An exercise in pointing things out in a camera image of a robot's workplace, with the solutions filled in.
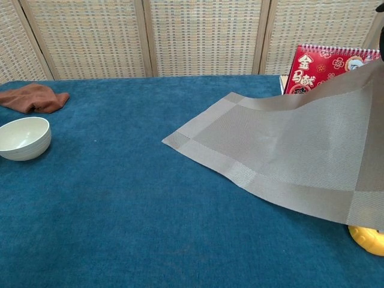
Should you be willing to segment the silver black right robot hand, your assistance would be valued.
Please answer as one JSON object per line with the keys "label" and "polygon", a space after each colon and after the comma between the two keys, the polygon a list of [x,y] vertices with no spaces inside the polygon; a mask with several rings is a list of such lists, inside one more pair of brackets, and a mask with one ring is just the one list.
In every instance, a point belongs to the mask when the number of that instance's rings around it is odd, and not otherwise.
{"label": "silver black right robot hand", "polygon": [[[377,13],[384,12],[384,3],[381,3],[378,5],[375,9]],[[380,50],[380,57],[382,61],[384,61],[384,26],[381,28],[380,37],[379,37],[379,50]]]}

